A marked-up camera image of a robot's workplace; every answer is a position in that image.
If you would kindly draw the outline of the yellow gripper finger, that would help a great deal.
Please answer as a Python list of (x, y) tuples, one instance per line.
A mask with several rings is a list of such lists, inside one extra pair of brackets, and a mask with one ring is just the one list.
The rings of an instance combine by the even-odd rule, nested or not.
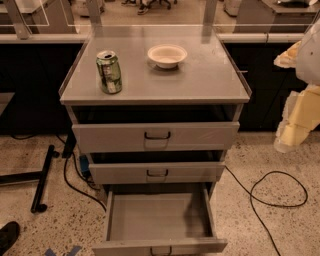
[(275, 58), (274, 64), (281, 68), (295, 68), (300, 45), (301, 41), (298, 41), (290, 46), (286, 51)]
[(281, 153), (293, 151), (320, 124), (320, 86), (308, 85), (300, 93), (292, 91), (285, 103), (274, 141)]

